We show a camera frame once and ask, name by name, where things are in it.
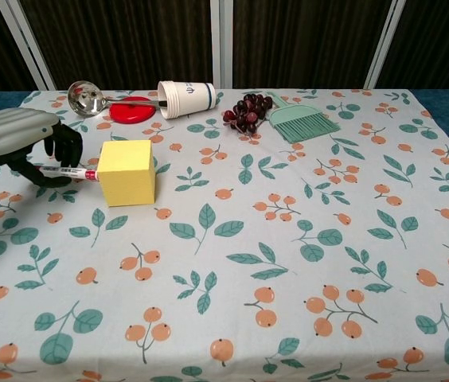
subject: red plate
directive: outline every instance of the red plate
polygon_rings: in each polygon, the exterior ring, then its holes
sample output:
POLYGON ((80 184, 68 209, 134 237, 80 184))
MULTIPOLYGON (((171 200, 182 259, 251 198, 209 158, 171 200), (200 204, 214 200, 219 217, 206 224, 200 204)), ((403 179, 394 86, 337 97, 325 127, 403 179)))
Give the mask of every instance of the red plate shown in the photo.
MULTIPOLYGON (((146 97, 126 97, 124 101, 150 101, 146 97)), ((140 123, 155 114, 154 106, 135 106, 113 103, 110 106, 110 117, 118 123, 140 123)))

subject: dustpan brush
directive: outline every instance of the dustpan brush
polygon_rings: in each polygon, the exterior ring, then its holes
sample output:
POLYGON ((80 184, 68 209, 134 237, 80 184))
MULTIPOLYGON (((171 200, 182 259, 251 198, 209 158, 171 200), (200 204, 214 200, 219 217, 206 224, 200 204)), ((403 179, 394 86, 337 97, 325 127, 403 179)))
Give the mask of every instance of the dustpan brush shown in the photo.
POLYGON ((339 131, 340 127, 328 120, 315 107, 286 103, 273 92, 267 92, 278 109, 271 113, 271 125, 289 142, 305 141, 320 135, 339 131))

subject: white paper cup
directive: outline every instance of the white paper cup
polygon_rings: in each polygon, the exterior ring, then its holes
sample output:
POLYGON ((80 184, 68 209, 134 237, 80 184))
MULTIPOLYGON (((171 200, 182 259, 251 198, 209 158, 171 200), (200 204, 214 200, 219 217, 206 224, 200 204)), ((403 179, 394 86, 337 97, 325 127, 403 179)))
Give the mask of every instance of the white paper cup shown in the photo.
POLYGON ((172 119, 212 109, 217 97, 212 84, 159 81, 158 99, 168 103, 168 107, 161 107, 162 116, 172 119))

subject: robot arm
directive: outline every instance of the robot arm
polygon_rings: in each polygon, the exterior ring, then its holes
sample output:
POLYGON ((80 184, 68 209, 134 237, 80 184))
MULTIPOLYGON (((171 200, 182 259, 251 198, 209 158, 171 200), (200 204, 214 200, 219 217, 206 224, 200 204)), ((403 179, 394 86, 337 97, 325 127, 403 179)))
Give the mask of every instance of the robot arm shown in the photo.
POLYGON ((26 160, 33 145, 44 140, 47 155, 63 167, 76 167, 83 152, 80 133, 62 124, 53 113, 21 107, 0 110, 0 166, 7 164, 36 185, 61 187, 69 177, 46 177, 26 160))

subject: yellow block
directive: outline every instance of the yellow block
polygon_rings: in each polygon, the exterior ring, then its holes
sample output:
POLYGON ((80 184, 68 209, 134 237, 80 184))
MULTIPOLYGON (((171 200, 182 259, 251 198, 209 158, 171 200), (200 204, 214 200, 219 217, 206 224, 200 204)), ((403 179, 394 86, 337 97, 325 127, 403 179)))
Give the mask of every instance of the yellow block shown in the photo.
POLYGON ((154 203, 155 169, 152 142, 105 142, 97 166, 97 176, 110 207, 154 203))

